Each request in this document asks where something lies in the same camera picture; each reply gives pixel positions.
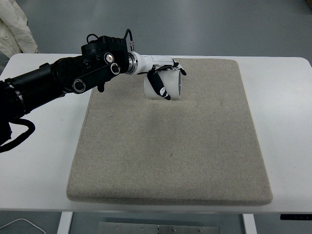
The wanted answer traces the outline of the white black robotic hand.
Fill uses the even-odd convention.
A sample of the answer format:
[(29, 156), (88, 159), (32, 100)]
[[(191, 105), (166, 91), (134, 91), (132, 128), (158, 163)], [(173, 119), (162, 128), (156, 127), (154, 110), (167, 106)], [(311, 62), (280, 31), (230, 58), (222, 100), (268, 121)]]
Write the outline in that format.
[(160, 55), (140, 55), (136, 52), (129, 53), (128, 75), (147, 75), (154, 91), (166, 100), (171, 100), (166, 92), (164, 84), (158, 74), (159, 71), (179, 70), (181, 77), (186, 75), (186, 71), (181, 64), (170, 56)]

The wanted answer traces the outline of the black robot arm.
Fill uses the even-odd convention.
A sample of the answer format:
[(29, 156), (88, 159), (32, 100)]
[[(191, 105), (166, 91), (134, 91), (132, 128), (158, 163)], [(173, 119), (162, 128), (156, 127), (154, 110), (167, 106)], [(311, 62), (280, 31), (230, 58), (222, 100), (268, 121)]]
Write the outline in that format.
[(125, 38), (101, 36), (81, 48), (77, 57), (46, 63), (0, 83), (0, 119), (10, 122), (67, 93), (81, 94), (129, 68)]

